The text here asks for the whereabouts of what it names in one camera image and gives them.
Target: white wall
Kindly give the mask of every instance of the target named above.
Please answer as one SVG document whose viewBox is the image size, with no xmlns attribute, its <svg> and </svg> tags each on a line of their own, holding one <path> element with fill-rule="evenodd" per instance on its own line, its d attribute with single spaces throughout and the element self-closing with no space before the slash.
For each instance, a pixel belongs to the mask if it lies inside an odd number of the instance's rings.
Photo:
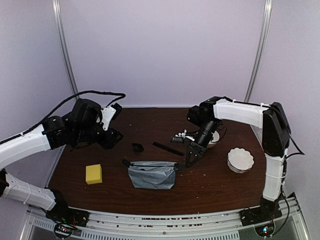
<svg viewBox="0 0 320 240">
<path fill-rule="evenodd" d="M 70 94 L 52 1 L 1 0 L 0 140 L 37 123 Z M 6 169 L 44 187 L 56 154 L 35 154 Z M 22 203 L 0 198 L 1 240 L 17 239 L 25 211 Z"/>
<path fill-rule="evenodd" d="M 292 135 L 306 153 L 289 158 L 285 188 L 297 194 L 313 240 L 320 238 L 319 10 L 318 0 L 273 2 L 266 48 L 250 100 L 281 102 Z"/>
<path fill-rule="evenodd" d="M 225 95 L 245 98 L 264 0 L 60 4 L 80 91 L 124 92 L 121 104 L 127 107 L 190 106 Z"/>
</svg>

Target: brown tabletop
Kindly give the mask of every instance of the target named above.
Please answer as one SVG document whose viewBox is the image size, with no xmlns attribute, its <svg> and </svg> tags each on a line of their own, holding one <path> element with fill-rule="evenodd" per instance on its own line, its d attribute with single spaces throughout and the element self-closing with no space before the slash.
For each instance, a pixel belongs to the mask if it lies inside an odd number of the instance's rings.
<svg viewBox="0 0 320 240">
<path fill-rule="evenodd" d="M 134 188 L 122 159 L 130 161 L 171 161 L 184 158 L 155 146 L 154 141 L 185 151 L 188 144 L 170 143 L 178 132 L 195 131 L 187 122 L 187 108 L 125 108 L 112 122 L 124 139 L 111 150 L 99 145 L 70 152 L 66 147 L 49 188 L 60 190 L 71 207 L 120 214 L 176 215 L 243 209 L 259 205 L 262 196 L 266 160 L 249 125 L 224 121 L 225 137 L 207 150 L 193 167 L 176 173 L 171 190 Z M 132 143 L 140 143 L 144 152 L 135 153 Z M 244 148 L 254 157 L 252 169 L 244 174 L 232 172 L 227 154 L 232 148 Z M 103 183 L 87 185 L 86 166 L 101 164 Z"/>
</svg>

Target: black cable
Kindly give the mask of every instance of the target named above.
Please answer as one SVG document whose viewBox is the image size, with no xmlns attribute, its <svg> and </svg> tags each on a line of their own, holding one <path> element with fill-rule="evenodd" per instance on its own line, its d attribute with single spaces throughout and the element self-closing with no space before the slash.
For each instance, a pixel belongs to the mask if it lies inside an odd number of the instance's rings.
<svg viewBox="0 0 320 240">
<path fill-rule="evenodd" d="M 235 103 L 235 104 L 247 104 L 247 105 L 252 105 L 252 106 L 261 107 L 261 104 L 252 103 L 252 102 L 244 102 L 244 101 L 229 101 L 229 102 L 233 102 L 233 103 Z"/>
<path fill-rule="evenodd" d="M 305 153 L 303 151 L 301 151 L 301 149 L 298 147 L 298 145 L 296 144 L 295 140 L 293 139 L 293 137 L 291 136 L 291 133 L 288 132 L 289 134 L 289 138 L 291 139 L 293 145 L 295 146 L 295 148 L 298 150 L 298 152 L 294 152 L 294 153 L 291 153 L 289 154 L 286 159 L 290 158 L 291 156 L 294 156 L 294 155 L 305 155 Z"/>
<path fill-rule="evenodd" d="M 229 101 L 229 102 L 232 102 L 232 101 L 233 101 L 230 97 L 227 97 L 227 96 L 223 96 L 222 99 L 225 99 L 225 100 L 227 100 L 227 101 Z"/>
<path fill-rule="evenodd" d="M 116 99 L 112 100 L 108 105 L 111 105 L 112 103 L 114 103 L 115 101 L 118 101 L 120 99 L 123 99 L 126 97 L 126 95 L 124 93 L 118 93 L 118 92 L 110 92 L 110 91 L 96 91 L 96 90 L 86 90 L 86 91 L 80 91 L 76 94 L 73 94 L 69 97 L 67 97 L 65 100 L 63 100 L 62 102 L 60 102 L 54 109 L 52 109 L 51 112 L 49 112 L 40 122 L 38 122 L 37 124 L 33 125 L 32 127 L 30 127 L 29 129 L 25 130 L 24 132 L 20 133 L 20 134 L 16 134 L 13 135 L 9 138 L 6 138 L 5 140 L 0 141 L 0 145 L 7 143 L 13 139 L 16 139 L 22 135 L 25 135 L 27 133 L 30 133 L 32 130 L 34 130 L 36 127 L 38 127 L 40 124 L 42 124 L 46 119 L 48 119 L 51 114 L 53 114 L 57 109 L 59 109 L 63 104 L 65 104 L 66 102 L 70 101 L 71 99 L 83 95 L 83 94 L 98 94 L 98 95 L 111 95 L 111 96 L 119 96 Z"/>
<path fill-rule="evenodd" d="M 280 230 L 285 226 L 286 222 L 288 221 L 288 218 L 289 218 L 289 215 L 290 215 L 290 206 L 289 206 L 288 200 L 287 200 L 287 198 L 285 196 L 285 193 L 284 193 L 284 190 L 283 190 L 282 187 L 281 187 L 281 195 L 282 195 L 282 197 L 283 197 L 283 199 L 284 199 L 284 201 L 285 201 L 285 203 L 286 203 L 286 205 L 288 207 L 288 214 L 286 215 L 286 218 L 285 218 L 283 224 L 281 225 L 281 227 L 275 233 L 273 233 L 272 236 L 274 236 L 274 235 L 276 235 L 277 233 L 280 232 Z"/>
<path fill-rule="evenodd" d="M 40 209 L 45 213 L 45 217 L 46 217 L 46 218 L 49 218 L 49 219 L 50 219 L 51 221 L 53 221 L 55 224 L 58 224 L 58 222 L 57 222 L 56 220 L 52 219 L 52 218 L 49 216 L 49 214 L 47 213 L 46 210 L 44 210 L 44 209 L 41 208 L 41 207 L 40 207 Z"/>
</svg>

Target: small white bowl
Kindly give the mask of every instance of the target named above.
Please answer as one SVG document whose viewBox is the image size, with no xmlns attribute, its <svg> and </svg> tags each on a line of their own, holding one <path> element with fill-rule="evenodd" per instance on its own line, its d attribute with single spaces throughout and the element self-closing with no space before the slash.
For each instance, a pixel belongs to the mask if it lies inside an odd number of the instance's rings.
<svg viewBox="0 0 320 240">
<path fill-rule="evenodd" d="M 214 145 L 216 145 L 219 142 L 220 135 L 217 131 L 214 132 L 208 146 L 206 147 L 207 149 L 212 148 Z"/>
<path fill-rule="evenodd" d="M 237 174 L 249 171 L 255 163 L 254 157 L 244 148 L 233 148 L 229 151 L 227 164 Z"/>
</svg>

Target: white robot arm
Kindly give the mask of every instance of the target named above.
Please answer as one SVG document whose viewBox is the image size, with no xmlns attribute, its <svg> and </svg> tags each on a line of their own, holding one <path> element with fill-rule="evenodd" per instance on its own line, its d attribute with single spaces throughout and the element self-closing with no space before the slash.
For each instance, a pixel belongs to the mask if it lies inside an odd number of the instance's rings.
<svg viewBox="0 0 320 240">
<path fill-rule="evenodd" d="M 286 157 L 291 130 L 282 105 L 245 103 L 214 96 L 189 109 L 188 121 L 200 127 L 188 146 L 186 167 L 198 162 L 205 154 L 216 128 L 222 120 L 249 124 L 262 129 L 262 148 L 266 158 L 265 186 L 260 201 L 261 219 L 270 219 L 277 207 L 286 177 Z"/>
<path fill-rule="evenodd" d="M 79 143 L 98 143 L 104 149 L 111 149 L 123 138 L 120 132 L 110 127 L 110 122 L 121 110 L 117 103 L 101 107 L 94 101 L 80 98 L 72 111 L 65 116 L 49 117 L 30 132 L 2 141 L 0 197 L 40 207 L 50 214 L 50 218 L 58 222 L 62 218 L 68 219 L 69 215 L 77 215 L 75 212 L 68 213 L 68 205 L 59 191 L 21 181 L 7 173 L 4 168 L 32 154 L 53 150 L 66 144 L 75 149 Z"/>
</svg>

